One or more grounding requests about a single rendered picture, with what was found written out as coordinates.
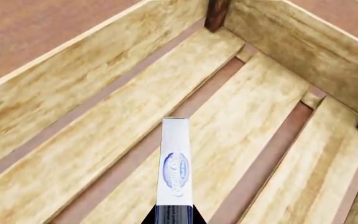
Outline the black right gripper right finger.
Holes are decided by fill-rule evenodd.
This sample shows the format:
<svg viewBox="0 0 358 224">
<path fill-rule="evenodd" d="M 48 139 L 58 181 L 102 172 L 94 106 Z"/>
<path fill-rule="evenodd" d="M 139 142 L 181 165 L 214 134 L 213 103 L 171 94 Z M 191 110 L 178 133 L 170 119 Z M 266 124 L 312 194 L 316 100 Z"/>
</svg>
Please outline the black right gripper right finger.
<svg viewBox="0 0 358 224">
<path fill-rule="evenodd" d="M 193 205 L 193 224 L 207 224 L 195 205 Z"/>
</svg>

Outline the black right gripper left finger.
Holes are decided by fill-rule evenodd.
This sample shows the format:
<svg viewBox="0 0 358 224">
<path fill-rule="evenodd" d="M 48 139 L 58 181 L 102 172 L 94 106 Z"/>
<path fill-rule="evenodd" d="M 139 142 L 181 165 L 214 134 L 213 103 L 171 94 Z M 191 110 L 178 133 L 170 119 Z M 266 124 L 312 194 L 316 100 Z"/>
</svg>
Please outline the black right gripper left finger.
<svg viewBox="0 0 358 224">
<path fill-rule="evenodd" d="M 147 216 L 143 219 L 141 224 L 155 224 L 155 206 L 152 207 Z"/>
</svg>

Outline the white cream cheese box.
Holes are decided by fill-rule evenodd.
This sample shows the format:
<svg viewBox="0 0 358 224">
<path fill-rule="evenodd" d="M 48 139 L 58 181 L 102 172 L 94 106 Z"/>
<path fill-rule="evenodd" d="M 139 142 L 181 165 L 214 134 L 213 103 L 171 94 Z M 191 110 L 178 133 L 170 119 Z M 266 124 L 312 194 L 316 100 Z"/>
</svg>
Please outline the white cream cheese box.
<svg viewBox="0 0 358 224">
<path fill-rule="evenodd" d="M 189 120 L 162 120 L 155 224 L 193 224 Z"/>
</svg>

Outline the light wooden slatted tray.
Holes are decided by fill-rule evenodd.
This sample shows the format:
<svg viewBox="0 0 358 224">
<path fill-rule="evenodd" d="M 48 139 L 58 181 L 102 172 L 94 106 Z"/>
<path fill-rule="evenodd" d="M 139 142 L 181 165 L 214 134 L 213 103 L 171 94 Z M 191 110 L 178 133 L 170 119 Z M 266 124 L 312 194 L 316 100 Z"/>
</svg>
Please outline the light wooden slatted tray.
<svg viewBox="0 0 358 224">
<path fill-rule="evenodd" d="M 141 0 L 2 76 L 0 162 L 202 19 L 0 171 L 0 224 L 141 224 L 166 117 L 207 224 L 358 224 L 358 38 L 289 0 Z"/>
</svg>

